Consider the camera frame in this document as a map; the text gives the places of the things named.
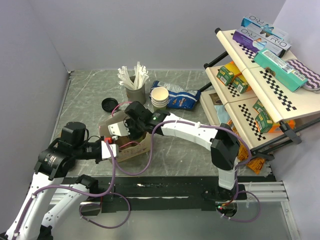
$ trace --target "marble surface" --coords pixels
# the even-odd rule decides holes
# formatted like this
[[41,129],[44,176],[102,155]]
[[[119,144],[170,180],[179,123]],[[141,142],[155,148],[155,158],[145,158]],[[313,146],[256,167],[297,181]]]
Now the marble surface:
[[[90,135],[99,133],[98,123],[110,115],[102,109],[102,100],[115,98],[119,103],[127,101],[124,86],[118,83],[117,73],[117,70],[77,70],[71,73],[71,83],[58,120],[55,137],[58,137],[62,127],[71,121],[84,123]],[[173,83],[187,90],[197,90],[209,82],[205,71],[199,70],[150,70],[149,75],[150,81],[145,84],[146,95],[149,94],[151,84],[155,80]],[[148,97],[145,106],[153,111]],[[193,110],[170,109],[170,112],[190,121],[209,124],[199,102]],[[155,136],[154,143],[151,165],[142,176],[218,175],[218,169],[211,162],[211,154],[205,148],[180,138],[159,135]],[[148,159],[149,152],[121,162],[120,166],[132,173],[139,172],[145,167]],[[260,176],[269,174],[268,166],[263,167]],[[109,161],[95,164],[94,160],[78,160],[68,176],[75,177],[81,174],[110,176],[111,173],[112,165]],[[124,176],[124,173],[119,170],[116,173]],[[239,175],[256,176],[247,167],[242,167]]]

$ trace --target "product box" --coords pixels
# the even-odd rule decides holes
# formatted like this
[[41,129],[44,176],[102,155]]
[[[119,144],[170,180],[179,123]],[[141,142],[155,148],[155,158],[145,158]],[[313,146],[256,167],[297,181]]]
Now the product box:
[[[285,121],[289,126],[294,129],[296,122],[294,120]],[[255,123],[260,133],[281,133],[280,123],[274,123],[266,111],[261,111],[255,117]]]
[[258,51],[254,57],[254,61],[262,68],[269,71],[291,92],[298,90],[307,82],[304,75],[300,74],[297,70],[292,68],[291,65],[282,61],[268,49]]
[[242,19],[241,26],[247,27],[249,24],[255,24],[260,27],[264,32],[270,35],[274,35],[282,40],[288,41],[289,34],[278,27],[273,26],[272,24],[262,20],[259,17],[256,17],[253,14],[248,14]]
[[[119,123],[126,119],[126,114],[124,111],[118,111],[116,112],[113,117],[110,115],[106,120],[99,122],[99,134],[100,136],[105,137],[111,137],[112,135],[109,132],[108,126],[111,124]],[[122,145],[131,142],[128,136],[119,136],[118,140],[115,141],[115,143],[121,147]],[[151,135],[149,133],[146,133],[142,140],[138,140],[140,143],[139,145],[120,148],[119,149],[119,155],[116,158],[117,162],[122,162],[124,160],[130,159],[132,157],[135,157],[137,155],[146,153],[150,151],[151,147]]]
[[233,61],[231,61],[219,69],[219,72],[216,75],[216,77],[225,86],[227,86],[231,84],[234,81],[234,79],[239,75],[241,75],[239,68],[236,66],[236,64]]
[[280,58],[290,49],[290,43],[276,36],[266,36],[260,32],[261,28],[251,23],[247,27],[242,26],[237,29],[232,39],[255,53],[262,49],[268,49]]
[[255,104],[253,105],[253,109],[256,110],[256,112],[259,114],[261,112],[267,112],[263,104],[258,99]]
[[239,93],[243,94],[249,90],[251,90],[251,87],[245,77],[241,74],[240,76],[237,76],[233,82],[232,85],[238,90]]

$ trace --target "blue snack bag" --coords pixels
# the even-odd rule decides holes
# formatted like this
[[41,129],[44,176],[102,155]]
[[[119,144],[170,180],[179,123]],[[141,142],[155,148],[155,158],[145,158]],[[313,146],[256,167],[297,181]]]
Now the blue snack bag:
[[150,95],[154,88],[163,87],[169,92],[169,102],[167,107],[171,109],[191,110],[199,100],[201,92],[198,90],[185,90],[178,85],[163,81],[154,81],[150,88]]

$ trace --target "black lid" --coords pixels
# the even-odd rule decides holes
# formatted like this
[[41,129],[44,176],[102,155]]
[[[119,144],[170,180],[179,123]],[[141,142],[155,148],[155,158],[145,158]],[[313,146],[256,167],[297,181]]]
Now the black lid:
[[105,110],[107,113],[111,113],[113,109],[118,105],[118,101],[112,97],[108,97],[104,99],[101,103],[102,109]]

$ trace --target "checkered pattern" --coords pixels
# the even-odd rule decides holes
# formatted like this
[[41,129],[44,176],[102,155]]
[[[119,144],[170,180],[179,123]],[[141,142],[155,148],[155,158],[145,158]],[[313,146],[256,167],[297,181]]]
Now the checkered pattern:
[[270,86],[270,88],[273,90],[273,93],[278,97],[278,99],[281,101],[282,105],[285,107],[285,109],[290,112],[291,110],[297,110],[295,106],[293,106],[291,101],[288,101],[288,97],[286,95],[283,95],[284,91],[279,89],[279,85],[277,85],[277,82],[273,79],[273,76],[266,71],[260,71],[262,77],[266,79],[266,83]]
[[255,58],[256,53],[254,51],[249,50],[248,48],[246,48],[245,46],[243,46],[240,43],[239,43],[239,46],[244,51],[245,55],[247,55],[247,57],[251,60],[251,62],[255,63],[254,58]]
[[239,92],[237,91],[237,89],[232,85],[232,84],[229,84],[228,86],[226,86],[231,94],[231,96],[233,98],[235,97],[240,97],[240,94]]
[[251,113],[249,112],[249,109],[247,108],[246,104],[242,104],[242,105],[238,105],[238,107],[240,108],[243,116],[245,117],[245,120],[248,122],[249,126],[251,127],[251,131],[254,133],[254,135],[256,136],[256,139],[258,139],[258,141],[261,140],[266,140],[266,137],[263,136],[256,125],[256,121],[253,117],[251,117]]

